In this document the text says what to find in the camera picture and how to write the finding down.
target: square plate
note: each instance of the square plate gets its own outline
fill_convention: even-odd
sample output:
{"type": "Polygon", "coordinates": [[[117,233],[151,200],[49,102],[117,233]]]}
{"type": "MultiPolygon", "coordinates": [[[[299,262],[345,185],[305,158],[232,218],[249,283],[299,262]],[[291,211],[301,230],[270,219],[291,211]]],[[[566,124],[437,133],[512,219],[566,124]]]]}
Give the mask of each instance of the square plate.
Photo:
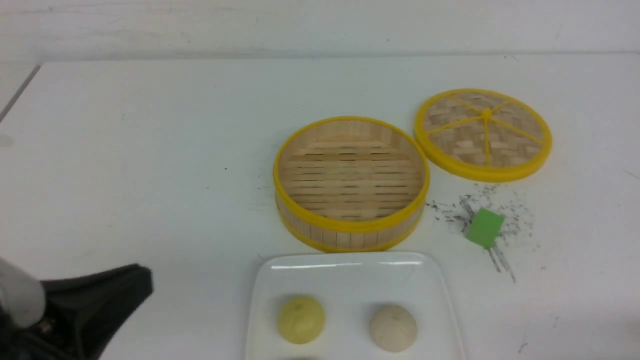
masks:
{"type": "Polygon", "coordinates": [[[411,252],[284,256],[267,261],[253,289],[246,360],[294,359],[464,360],[465,353],[442,274],[433,259],[411,252]],[[284,302],[309,295],[322,305],[324,330],[293,345],[277,329],[284,302]],[[404,352],[380,349],[369,336],[377,308],[399,304],[418,324],[404,352]]]}

